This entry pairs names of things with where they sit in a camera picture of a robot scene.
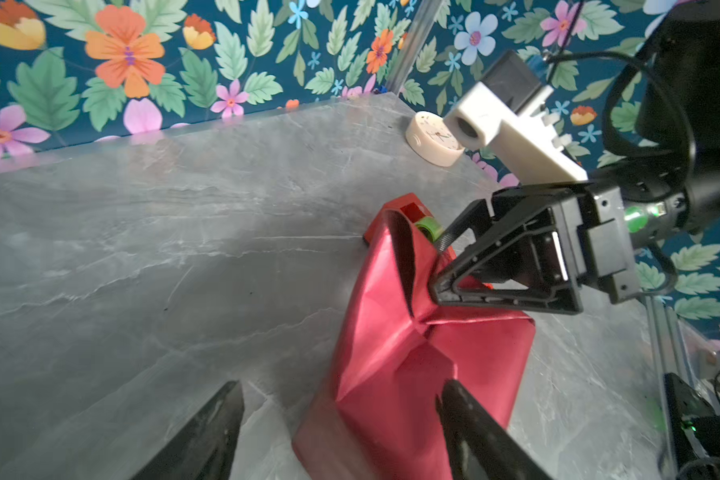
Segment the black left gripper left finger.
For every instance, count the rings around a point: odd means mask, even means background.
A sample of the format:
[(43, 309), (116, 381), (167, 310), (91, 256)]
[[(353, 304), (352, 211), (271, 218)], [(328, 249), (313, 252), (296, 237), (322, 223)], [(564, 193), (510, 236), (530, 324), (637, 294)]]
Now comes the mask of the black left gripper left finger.
[(228, 479), (244, 410), (242, 386), (226, 382), (132, 479)]

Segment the maroon wrapping paper sheet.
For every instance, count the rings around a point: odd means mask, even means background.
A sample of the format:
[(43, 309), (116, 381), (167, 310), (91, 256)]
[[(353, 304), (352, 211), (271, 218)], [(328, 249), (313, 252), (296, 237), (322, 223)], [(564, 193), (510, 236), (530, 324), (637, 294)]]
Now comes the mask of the maroon wrapping paper sheet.
[(314, 479), (447, 479), (445, 383), (458, 380), (507, 426), (535, 324), (520, 311), (436, 304), (428, 281), (445, 259), (399, 211), (376, 226), (293, 449)]

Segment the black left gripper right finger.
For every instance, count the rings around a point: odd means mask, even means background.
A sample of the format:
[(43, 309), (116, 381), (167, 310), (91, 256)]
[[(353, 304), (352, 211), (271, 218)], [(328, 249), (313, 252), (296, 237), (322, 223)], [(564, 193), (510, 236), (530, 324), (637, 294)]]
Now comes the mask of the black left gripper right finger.
[(436, 410), (454, 479), (551, 479), (459, 381), (445, 382)]

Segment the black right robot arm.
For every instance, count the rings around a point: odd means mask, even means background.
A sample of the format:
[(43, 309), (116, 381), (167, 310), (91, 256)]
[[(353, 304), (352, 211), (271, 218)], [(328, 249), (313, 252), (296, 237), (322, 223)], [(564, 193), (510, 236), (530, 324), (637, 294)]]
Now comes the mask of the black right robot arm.
[(489, 148), (518, 185), (472, 202), (437, 240), (474, 242), (429, 281), (444, 306), (576, 314), (589, 286), (620, 303), (641, 292), (635, 252), (720, 218), (720, 1), (669, 9), (616, 60), (602, 139), (617, 162), (587, 172), (544, 109), (556, 68), (585, 54), (507, 52), (445, 117), (469, 150)]

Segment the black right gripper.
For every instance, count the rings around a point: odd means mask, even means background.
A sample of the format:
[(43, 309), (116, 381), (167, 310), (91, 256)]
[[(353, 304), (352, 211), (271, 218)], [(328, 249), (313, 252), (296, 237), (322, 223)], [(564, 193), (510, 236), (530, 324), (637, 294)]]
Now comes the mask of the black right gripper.
[(576, 315), (580, 288), (614, 303), (669, 294), (677, 268), (660, 241), (678, 232), (684, 196), (651, 198), (647, 185), (611, 181), (513, 187), (472, 201), (443, 230), (445, 252), (471, 230), (475, 241), (429, 279), (440, 306)]

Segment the red tape dispenser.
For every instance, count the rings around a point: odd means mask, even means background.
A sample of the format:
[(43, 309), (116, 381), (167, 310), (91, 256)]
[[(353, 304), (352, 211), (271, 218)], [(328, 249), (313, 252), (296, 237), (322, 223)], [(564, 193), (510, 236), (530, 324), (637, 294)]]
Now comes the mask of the red tape dispenser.
[(444, 227), (419, 197), (414, 193), (408, 193), (386, 202), (381, 207), (363, 235), (366, 244), (370, 244), (373, 240), (385, 211), (402, 213), (431, 243), (434, 243), (444, 232)]

